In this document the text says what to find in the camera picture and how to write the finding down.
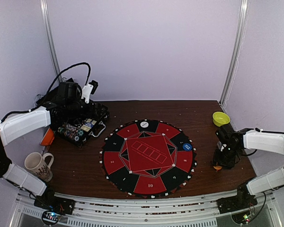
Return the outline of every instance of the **white mug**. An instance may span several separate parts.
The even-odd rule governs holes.
[[[45,163],[45,157],[47,156],[52,157],[48,165]],[[53,173],[50,169],[52,164],[53,155],[51,153],[46,153],[42,156],[40,153],[34,152],[29,154],[24,161],[25,168],[45,182],[49,182],[53,177]]]

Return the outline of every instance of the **mug handle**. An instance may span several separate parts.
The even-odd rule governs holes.
[[[48,168],[51,168],[51,166],[52,166],[52,164],[53,164],[53,155],[52,155],[51,153],[46,153],[46,154],[44,154],[44,155],[42,156],[43,160],[45,160],[45,158],[46,158],[47,156],[51,156],[51,157],[52,157],[52,158],[51,158],[51,161],[50,161],[49,164],[48,164]]]

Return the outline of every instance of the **red and black board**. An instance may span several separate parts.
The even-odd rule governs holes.
[[[129,195],[156,198],[174,193],[192,177],[192,141],[181,129],[157,120],[121,125],[100,151],[106,179]]]

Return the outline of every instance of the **small orange item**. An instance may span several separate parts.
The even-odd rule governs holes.
[[[214,169],[218,172],[219,170],[222,169],[222,166],[214,166]]]
[[[40,143],[41,146],[49,146],[52,144],[53,140],[55,139],[55,135],[51,128],[48,128],[46,134],[43,136],[43,139]]]

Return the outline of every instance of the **wooden table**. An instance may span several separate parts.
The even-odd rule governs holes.
[[[236,189],[255,172],[247,157],[242,157],[232,170],[216,172],[210,162],[218,142],[217,127],[212,114],[221,111],[217,101],[119,101],[102,102],[108,106],[111,119],[107,129],[97,139],[90,139],[78,148],[63,139],[55,138],[50,147],[54,155],[51,186],[56,192],[107,198],[136,199],[115,188],[103,175],[99,151],[104,139],[121,124],[138,119],[156,119],[181,128],[193,140],[198,166],[189,183],[169,197],[195,196]]]

